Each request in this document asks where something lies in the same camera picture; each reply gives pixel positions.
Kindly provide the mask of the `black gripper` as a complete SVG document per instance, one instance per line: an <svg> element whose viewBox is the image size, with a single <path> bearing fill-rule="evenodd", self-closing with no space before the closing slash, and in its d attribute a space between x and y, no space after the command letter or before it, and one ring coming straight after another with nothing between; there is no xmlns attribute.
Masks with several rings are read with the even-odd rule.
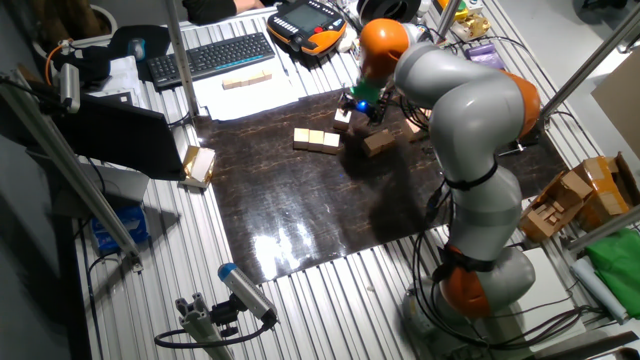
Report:
<svg viewBox="0 0 640 360"><path fill-rule="evenodd" d="M380 111L376 103L368 102L367 100L360 100L357 98L352 99L354 109L367 116L370 123L380 122ZM341 111L347 112L349 110L350 98L347 94L341 95ZM355 112L349 113L349 128L354 129L357 125L357 116Z"/></svg>

